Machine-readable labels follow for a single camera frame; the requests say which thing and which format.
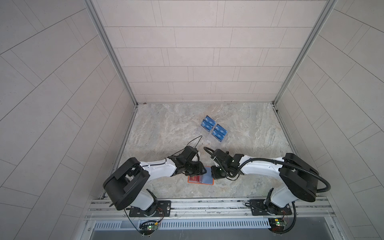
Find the orange card holder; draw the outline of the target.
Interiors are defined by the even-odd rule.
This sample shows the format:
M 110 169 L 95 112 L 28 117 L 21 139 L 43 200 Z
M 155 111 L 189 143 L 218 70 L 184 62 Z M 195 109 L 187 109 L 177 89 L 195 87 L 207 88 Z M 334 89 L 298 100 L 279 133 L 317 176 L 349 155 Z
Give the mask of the orange card holder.
M 211 167 L 205 166 L 205 169 L 207 172 L 204 175 L 199 175 L 200 176 L 200 183 L 198 183 L 198 184 L 213 186 L 214 185 L 214 179 L 212 177 Z

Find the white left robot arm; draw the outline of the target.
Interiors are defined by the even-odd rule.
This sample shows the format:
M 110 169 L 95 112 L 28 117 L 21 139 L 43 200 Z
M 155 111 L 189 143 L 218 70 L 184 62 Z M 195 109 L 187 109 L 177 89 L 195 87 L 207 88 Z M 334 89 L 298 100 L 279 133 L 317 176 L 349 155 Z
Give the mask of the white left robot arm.
M 171 155 L 164 160 L 140 162 L 135 157 L 126 160 L 103 183 L 103 188 L 120 211 L 127 207 L 138 208 L 151 216 L 158 208 L 156 196 L 143 188 L 148 181 L 179 174 L 200 176 L 207 173 L 196 148 L 186 146 L 179 155 Z

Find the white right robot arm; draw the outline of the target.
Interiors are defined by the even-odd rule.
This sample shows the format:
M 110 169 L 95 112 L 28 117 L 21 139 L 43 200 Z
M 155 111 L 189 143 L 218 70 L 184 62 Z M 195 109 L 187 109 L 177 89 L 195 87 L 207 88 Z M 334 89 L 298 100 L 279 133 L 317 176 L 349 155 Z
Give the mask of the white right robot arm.
M 279 215 L 283 208 L 296 200 L 314 202 L 317 193 L 331 189 L 330 183 L 319 175 L 313 167 L 293 153 L 282 158 L 253 158 L 243 154 L 230 156 L 229 152 L 204 147 L 215 165 L 211 167 L 215 180 L 227 178 L 236 180 L 240 175 L 263 175 L 283 181 L 268 192 L 261 211 Z

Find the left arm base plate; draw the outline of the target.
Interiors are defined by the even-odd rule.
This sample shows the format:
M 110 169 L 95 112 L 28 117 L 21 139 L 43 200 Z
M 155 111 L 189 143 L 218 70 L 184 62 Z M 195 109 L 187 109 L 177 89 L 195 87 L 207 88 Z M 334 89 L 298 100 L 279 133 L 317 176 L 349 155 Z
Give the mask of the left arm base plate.
M 132 207 L 130 209 L 130 218 L 159 218 L 169 217 L 171 210 L 171 201 L 155 201 L 147 210 Z

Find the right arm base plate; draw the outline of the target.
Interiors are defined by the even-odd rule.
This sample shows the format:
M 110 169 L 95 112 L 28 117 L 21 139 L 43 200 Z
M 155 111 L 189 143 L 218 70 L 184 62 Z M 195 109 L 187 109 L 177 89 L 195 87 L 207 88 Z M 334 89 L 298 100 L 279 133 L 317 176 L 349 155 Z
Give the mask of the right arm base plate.
M 262 199 L 249 200 L 245 206 L 251 209 L 253 216 L 290 216 L 293 214 L 290 205 L 280 208 L 274 204 L 266 205 L 264 201 Z

